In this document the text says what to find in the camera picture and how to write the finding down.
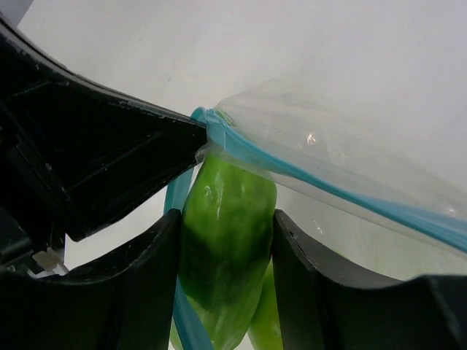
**black plastic part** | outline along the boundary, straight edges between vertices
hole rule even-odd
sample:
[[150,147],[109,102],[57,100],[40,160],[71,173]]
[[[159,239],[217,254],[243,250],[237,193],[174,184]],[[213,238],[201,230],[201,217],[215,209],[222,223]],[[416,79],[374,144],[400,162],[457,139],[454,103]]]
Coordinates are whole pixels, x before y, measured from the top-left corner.
[[180,211],[68,275],[0,270],[0,348],[163,349],[178,270]]
[[22,227],[0,207],[0,265],[31,255],[31,241]]
[[34,251],[117,222],[196,164],[199,123],[67,71],[4,18],[0,37],[0,206]]
[[467,277],[402,282],[305,234],[282,211],[272,247],[284,350],[467,349]]

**blue plastic strip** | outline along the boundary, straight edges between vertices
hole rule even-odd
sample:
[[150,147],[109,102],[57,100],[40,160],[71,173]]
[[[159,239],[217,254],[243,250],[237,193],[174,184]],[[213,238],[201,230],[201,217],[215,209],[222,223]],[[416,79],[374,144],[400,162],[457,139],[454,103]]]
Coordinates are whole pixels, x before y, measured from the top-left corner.
[[[193,114],[192,118],[198,121],[204,120],[203,115]],[[169,183],[163,208],[164,214],[170,209],[183,209],[192,175],[193,169],[190,169]],[[211,340],[195,310],[188,302],[178,277],[175,287],[173,317],[184,350],[213,349]]]
[[207,121],[208,137],[221,146],[229,155],[254,166],[260,166],[278,174],[299,179],[327,193],[442,241],[462,252],[467,252],[467,222],[343,190],[265,152],[237,133],[213,109],[198,108],[196,114],[201,113],[204,114]]

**green bell pepper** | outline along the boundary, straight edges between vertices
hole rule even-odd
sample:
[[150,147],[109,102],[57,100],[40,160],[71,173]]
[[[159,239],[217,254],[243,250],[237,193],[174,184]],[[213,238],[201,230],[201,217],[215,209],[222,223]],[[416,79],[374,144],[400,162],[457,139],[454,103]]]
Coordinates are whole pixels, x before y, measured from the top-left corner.
[[272,260],[264,276],[263,291],[251,320],[248,337],[255,350],[283,350]]
[[276,198],[271,180],[210,154],[185,202],[179,277],[215,350],[235,349],[255,313]]

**bell pepper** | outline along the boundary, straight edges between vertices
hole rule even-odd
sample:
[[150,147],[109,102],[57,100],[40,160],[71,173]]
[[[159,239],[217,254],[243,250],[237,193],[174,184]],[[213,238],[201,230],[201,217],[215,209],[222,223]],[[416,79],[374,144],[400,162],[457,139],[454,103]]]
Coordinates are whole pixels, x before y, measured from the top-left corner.
[[269,263],[264,276],[263,291],[251,320],[248,337],[255,350],[283,350],[277,310],[274,269]]
[[[271,256],[273,181],[209,154],[182,211],[179,278],[215,350],[250,326]],[[175,332],[172,345],[180,348]]]

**clear plastic bag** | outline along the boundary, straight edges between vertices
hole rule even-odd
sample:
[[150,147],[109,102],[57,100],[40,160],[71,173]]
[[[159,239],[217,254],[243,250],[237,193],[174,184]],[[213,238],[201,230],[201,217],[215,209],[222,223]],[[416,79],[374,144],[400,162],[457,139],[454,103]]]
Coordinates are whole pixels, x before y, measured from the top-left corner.
[[276,79],[195,114],[207,121],[212,152],[250,171],[266,169],[277,183],[334,208],[463,256],[466,192],[423,167],[410,149],[401,152],[401,144],[422,140],[414,135],[387,142],[364,118],[319,104],[308,92],[300,81]]

